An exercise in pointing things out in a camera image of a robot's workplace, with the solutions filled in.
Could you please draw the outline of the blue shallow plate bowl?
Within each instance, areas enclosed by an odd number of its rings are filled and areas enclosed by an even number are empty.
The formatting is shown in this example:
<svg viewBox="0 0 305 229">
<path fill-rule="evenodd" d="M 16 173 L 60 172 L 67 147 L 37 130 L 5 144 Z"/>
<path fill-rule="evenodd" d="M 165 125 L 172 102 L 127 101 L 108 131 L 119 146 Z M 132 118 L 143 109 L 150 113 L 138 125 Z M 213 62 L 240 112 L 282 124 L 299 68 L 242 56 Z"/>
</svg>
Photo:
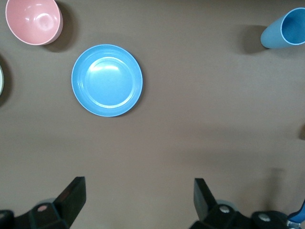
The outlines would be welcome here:
<svg viewBox="0 0 305 229">
<path fill-rule="evenodd" d="M 137 60 L 124 48 L 100 44 L 85 50 L 71 72 L 73 93 L 90 113 L 116 117 L 140 99 L 143 75 Z"/>
</svg>

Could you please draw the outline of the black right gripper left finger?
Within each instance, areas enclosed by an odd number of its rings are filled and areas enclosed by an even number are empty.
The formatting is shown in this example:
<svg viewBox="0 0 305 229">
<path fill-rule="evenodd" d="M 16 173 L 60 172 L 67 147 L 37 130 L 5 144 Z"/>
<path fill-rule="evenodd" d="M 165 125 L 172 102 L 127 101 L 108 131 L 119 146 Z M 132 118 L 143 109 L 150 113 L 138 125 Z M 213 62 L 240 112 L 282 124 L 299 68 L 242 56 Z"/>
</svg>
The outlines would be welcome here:
<svg viewBox="0 0 305 229">
<path fill-rule="evenodd" d="M 43 201 L 20 216 L 0 210 L 0 229 L 70 229 L 85 202 L 85 177 L 76 177 L 53 201 Z"/>
</svg>

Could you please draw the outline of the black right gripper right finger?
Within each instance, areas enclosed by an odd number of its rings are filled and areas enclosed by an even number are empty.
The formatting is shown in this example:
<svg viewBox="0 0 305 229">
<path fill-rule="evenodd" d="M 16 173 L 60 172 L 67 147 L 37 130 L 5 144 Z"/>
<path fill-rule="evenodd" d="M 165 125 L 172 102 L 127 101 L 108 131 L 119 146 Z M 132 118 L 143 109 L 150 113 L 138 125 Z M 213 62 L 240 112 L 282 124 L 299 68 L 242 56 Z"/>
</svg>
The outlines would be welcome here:
<svg viewBox="0 0 305 229">
<path fill-rule="evenodd" d="M 246 217 L 229 204 L 218 203 L 202 178 L 194 180 L 193 201 L 199 220 L 192 229 L 289 229 L 284 213 L 257 211 Z"/>
</svg>

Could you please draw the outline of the beige shallow plate bowl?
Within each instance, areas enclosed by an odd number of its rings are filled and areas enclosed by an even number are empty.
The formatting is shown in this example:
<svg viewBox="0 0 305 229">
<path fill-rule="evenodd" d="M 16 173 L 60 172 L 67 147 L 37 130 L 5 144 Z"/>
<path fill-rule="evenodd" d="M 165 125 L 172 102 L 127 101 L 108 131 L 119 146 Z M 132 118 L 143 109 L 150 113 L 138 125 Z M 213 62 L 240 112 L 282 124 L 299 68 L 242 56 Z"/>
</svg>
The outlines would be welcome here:
<svg viewBox="0 0 305 229">
<path fill-rule="evenodd" d="M 5 76 L 2 66 L 0 65 L 0 96 L 3 94 L 5 86 Z"/>
</svg>

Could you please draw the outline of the pink deep bowl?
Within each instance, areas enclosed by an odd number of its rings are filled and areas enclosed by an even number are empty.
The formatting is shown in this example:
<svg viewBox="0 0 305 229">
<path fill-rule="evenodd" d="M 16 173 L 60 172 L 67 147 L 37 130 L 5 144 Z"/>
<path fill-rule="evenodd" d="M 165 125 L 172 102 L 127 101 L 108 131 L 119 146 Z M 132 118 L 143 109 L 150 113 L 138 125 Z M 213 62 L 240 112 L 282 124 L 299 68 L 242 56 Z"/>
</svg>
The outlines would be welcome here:
<svg viewBox="0 0 305 229">
<path fill-rule="evenodd" d="M 55 0 L 7 0 L 7 25 L 23 43 L 40 46 L 54 42 L 63 29 L 63 17 Z"/>
</svg>

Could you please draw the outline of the blue plastic cup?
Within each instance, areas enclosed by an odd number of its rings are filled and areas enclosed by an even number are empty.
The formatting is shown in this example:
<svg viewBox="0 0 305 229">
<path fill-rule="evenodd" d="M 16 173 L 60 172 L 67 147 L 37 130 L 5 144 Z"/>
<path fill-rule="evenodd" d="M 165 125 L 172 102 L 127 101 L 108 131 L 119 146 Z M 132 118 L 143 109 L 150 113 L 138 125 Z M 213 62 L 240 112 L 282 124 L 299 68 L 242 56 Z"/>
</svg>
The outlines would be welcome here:
<svg viewBox="0 0 305 229">
<path fill-rule="evenodd" d="M 260 41 L 269 49 L 305 44 L 305 8 L 290 10 L 274 21 L 263 31 Z"/>
</svg>

